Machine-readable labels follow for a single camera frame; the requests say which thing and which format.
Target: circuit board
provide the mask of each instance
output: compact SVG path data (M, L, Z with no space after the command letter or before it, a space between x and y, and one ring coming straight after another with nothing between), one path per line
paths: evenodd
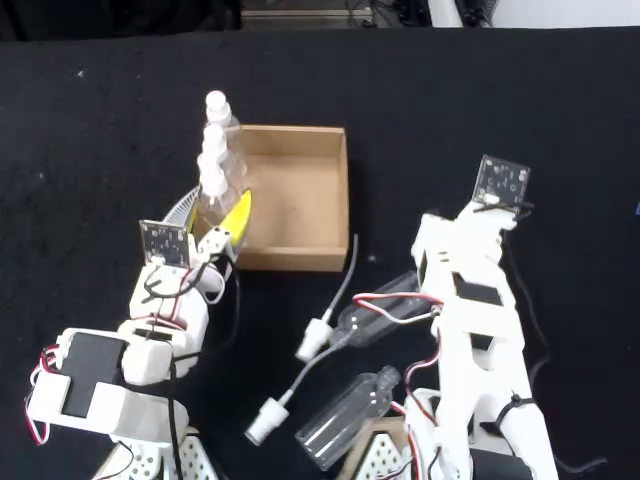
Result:
M484 155L480 162L473 200L485 205L501 204L517 212L524 201L531 169Z
M140 236L145 262L162 257L165 265L189 268L187 227L140 220Z

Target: black tabletop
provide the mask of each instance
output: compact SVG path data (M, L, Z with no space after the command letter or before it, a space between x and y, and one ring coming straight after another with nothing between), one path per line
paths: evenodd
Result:
M203 98L215 88L244 122L346 127L363 250L350 293L411 268L421 213L455 215L483 153L529 165L537 208L511 242L554 355L537 398L566 461L604 454L612 467L590 478L629 478L640 453L639 42L638 29L598 29L1 44L3 478L88 478L110 448L55 427L46 446L32 445L27 377L65 327L115 329L126 318L142 261L137 220L161 217L193 185ZM287 422L250 446L243 431L293 380L307 321L339 281L243 273L236 345L179 381L178 399L231 479L328 478L295 431L356 374L431 353L414 325L328 359ZM224 330L224 310L207 342L216 322ZM531 364L541 348L522 314Z

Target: cardboard box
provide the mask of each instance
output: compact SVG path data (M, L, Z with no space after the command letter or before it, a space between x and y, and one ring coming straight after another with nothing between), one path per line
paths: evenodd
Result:
M247 270L340 271L349 248L343 128L244 125L249 232Z

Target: clear plastic bottle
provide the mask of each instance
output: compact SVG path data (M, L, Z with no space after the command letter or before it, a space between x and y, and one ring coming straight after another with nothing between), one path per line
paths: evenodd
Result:
M202 154L208 158L215 158L227 177L227 181L237 192L244 191L244 171L238 155L228 148L226 135L221 126L208 125L204 129Z
M198 157L200 168L200 194L194 235L199 241L222 220L240 200L240 194L227 181L217 158L204 153Z
M318 467L327 471L351 448L367 420L387 413L400 374L386 366L380 373L361 373L314 419L296 433L296 439Z
M417 292L419 289L418 275L415 270L410 270L378 288L375 293ZM431 307L430 302L417 297L384 298L376 300L376 305L398 318L426 313ZM340 312L331 344L350 335L349 345L366 347L397 327L397 323L389 321L384 315L352 304Z
M227 97L220 90L209 92L205 103L207 105L206 127L217 125L224 130L229 150L233 153L233 162L237 165L237 170L240 172L244 183L247 174L247 162L240 122L231 112Z

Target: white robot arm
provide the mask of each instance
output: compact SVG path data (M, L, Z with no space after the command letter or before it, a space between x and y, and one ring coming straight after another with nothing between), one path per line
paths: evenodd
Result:
M31 376L26 413L32 431L39 421L47 436L48 424L104 433L129 450L128 467L134 457L144 458L148 478L183 478L172 467L172 441L182 443L188 431L186 408L129 386L168 380L173 368L175 376L184 376L197 363L210 321L208 304L222 298L235 268L234 235L216 227L196 247L185 227L143 221L141 232L146 264L131 297L130 318L115 332L64 330ZM201 468L217 478L201 453ZM115 463L122 466L122 458ZM122 478L129 478L124 470Z
M480 457L503 464L495 480L558 478L544 417L531 399L515 299L499 266L501 232L529 207L528 177L528 168L485 156L473 199L455 220L422 218L411 253L421 291L443 305L432 325L440 391L418 389L406 405L421 452L418 478L479 478Z

